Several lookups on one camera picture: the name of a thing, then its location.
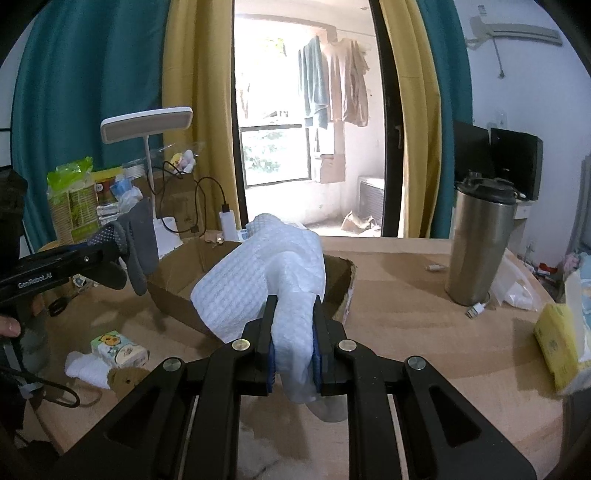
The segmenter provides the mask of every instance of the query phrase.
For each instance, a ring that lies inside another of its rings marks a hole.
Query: black lid
[[[504,179],[484,179],[482,177],[466,177],[457,186],[457,191],[487,202],[514,205],[517,203],[517,192],[513,184]]]

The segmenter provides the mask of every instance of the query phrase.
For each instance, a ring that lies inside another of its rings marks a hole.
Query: white desk lamp
[[[152,158],[148,137],[161,134],[167,130],[187,129],[193,121],[193,110],[188,106],[161,108],[147,110],[145,112],[128,113],[126,115],[106,118],[100,123],[100,136],[103,143],[110,144],[130,140],[131,138],[144,138],[144,148],[148,161],[148,177],[150,178],[152,196],[152,214],[154,215],[154,230],[158,242],[158,256],[162,258],[167,252],[182,245],[180,237],[170,233],[156,218],[156,198],[154,196],[154,173],[152,172]]]

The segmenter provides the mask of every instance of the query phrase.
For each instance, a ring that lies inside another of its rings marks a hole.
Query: stainless steel tumbler
[[[500,179],[467,178],[456,190],[446,291],[456,303],[471,306],[486,300],[513,230],[517,200],[512,184]]]

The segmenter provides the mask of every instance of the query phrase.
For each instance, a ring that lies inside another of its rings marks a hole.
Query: window
[[[236,19],[236,103],[245,187],[311,179],[310,131],[301,122],[298,50],[310,27]]]

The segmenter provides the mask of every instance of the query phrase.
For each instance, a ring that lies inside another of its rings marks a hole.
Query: metal screw
[[[407,363],[413,370],[422,370],[427,366],[427,362],[422,356],[412,356],[408,359]]]
[[[251,343],[244,338],[239,338],[238,340],[234,340],[232,342],[232,348],[234,350],[237,350],[238,352],[243,352],[244,350],[248,350],[250,347],[251,347]]]
[[[162,365],[167,372],[176,372],[181,368],[181,361],[178,358],[167,358]]]
[[[341,340],[339,342],[339,348],[345,352],[352,352],[357,348],[357,343],[349,339]]]

